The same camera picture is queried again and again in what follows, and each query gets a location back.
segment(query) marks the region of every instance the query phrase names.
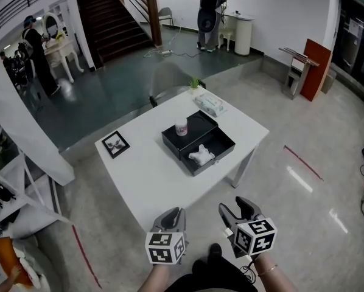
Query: person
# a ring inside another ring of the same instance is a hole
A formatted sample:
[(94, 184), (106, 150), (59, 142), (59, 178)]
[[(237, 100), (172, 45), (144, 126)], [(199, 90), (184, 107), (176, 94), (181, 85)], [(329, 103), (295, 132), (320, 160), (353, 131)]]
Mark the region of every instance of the person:
[(35, 71), (45, 93), (47, 96), (52, 96), (59, 91), (60, 86), (56, 84), (56, 81), (51, 74), (51, 70), (49, 69), (48, 61), (44, 55), (42, 43), (47, 42), (49, 39), (43, 38), (35, 29), (33, 29), (33, 23), (35, 21), (33, 16), (26, 17), (24, 20), (22, 38), (28, 41), (33, 47), (33, 53), (31, 54), (30, 59), (33, 60)]
[(3, 281), (3, 283), (0, 284), (0, 292), (9, 292), (20, 274), (21, 274), (21, 267), (19, 266), (13, 267), (10, 276), (5, 281)]
[(21, 59), (21, 56), (19, 56), (19, 52), (18, 50), (16, 50), (14, 52), (14, 61), (15, 61), (15, 65), (16, 65), (16, 68), (17, 69), (21, 69), (22, 67), (24, 67), (24, 62), (23, 60)]
[[(254, 265), (266, 292), (297, 291), (294, 284), (267, 253), (259, 254), (254, 260)], [(179, 278), (167, 288), (169, 275), (170, 266), (155, 265), (139, 292), (193, 292), (207, 289), (211, 289), (211, 291), (216, 291), (213, 289), (236, 292), (257, 291), (238, 268), (222, 257), (222, 249), (218, 243), (212, 244), (209, 248), (207, 263), (202, 260), (195, 261), (192, 274)]]
[(21, 55), (22, 61), (24, 62), (26, 77), (27, 77), (28, 81), (31, 82), (33, 79), (32, 63), (30, 62), (29, 54), (26, 51), (26, 47), (25, 47), (24, 43), (20, 43), (18, 45), (18, 51)]
[(13, 62), (11, 61), (11, 59), (7, 58), (6, 55), (5, 55), (5, 52), (2, 51), (0, 52), (0, 56), (1, 56), (1, 60), (2, 60), (2, 63), (6, 69), (6, 72), (10, 78), (10, 80), (12, 81), (12, 83), (15, 85), (16, 83), (16, 75), (13, 71)]
[(210, 33), (208, 43), (206, 44), (205, 33), (201, 30), (198, 31), (198, 42), (201, 44), (200, 50), (205, 50), (204, 45), (206, 44), (206, 51), (211, 53), (216, 50), (216, 45), (219, 38), (219, 25), (221, 21), (221, 6), (216, 9), (216, 25), (214, 30)]

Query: wooden board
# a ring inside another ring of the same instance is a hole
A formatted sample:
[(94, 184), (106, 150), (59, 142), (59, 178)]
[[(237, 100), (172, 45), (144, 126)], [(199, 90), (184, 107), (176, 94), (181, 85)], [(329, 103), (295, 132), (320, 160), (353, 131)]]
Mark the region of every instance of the wooden board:
[(14, 266), (20, 267), (21, 274), (16, 279), (16, 283), (21, 283), (29, 288), (33, 286), (26, 270), (23, 268), (14, 252), (12, 239), (10, 238), (0, 238), (0, 264), (8, 277)]
[(321, 89), (327, 74), (327, 67), (330, 62), (331, 51), (311, 39), (306, 41), (304, 55), (319, 64), (311, 66), (308, 76), (305, 79), (301, 95), (312, 101)]

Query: small plant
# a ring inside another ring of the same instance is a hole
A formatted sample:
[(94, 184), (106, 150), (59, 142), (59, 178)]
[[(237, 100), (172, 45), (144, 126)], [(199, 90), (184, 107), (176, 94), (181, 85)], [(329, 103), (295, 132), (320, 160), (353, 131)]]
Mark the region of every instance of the small plant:
[(200, 79), (198, 78), (193, 78), (192, 81), (189, 82), (190, 84), (190, 87), (195, 90), (195, 89), (198, 89), (198, 86), (200, 85)]
[(55, 37), (55, 39), (56, 40), (59, 40), (60, 38), (62, 38), (63, 37), (63, 34), (60, 32), (60, 33), (58, 33), (57, 35), (56, 35), (56, 37)]

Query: picture frame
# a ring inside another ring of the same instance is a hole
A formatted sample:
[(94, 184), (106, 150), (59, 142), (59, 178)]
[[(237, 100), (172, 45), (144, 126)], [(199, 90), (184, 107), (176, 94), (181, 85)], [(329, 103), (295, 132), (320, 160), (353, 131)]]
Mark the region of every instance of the picture frame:
[(118, 131), (113, 132), (108, 137), (103, 139), (102, 143), (113, 159), (121, 155), (128, 148), (130, 148), (127, 141), (121, 136)]

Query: mirror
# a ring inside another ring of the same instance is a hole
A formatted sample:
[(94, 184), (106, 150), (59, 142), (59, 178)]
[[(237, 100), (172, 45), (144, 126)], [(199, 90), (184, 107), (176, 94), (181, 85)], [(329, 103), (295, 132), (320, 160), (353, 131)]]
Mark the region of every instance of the mirror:
[(59, 18), (51, 12), (47, 12), (43, 17), (43, 32), (55, 39), (60, 31), (61, 22)]

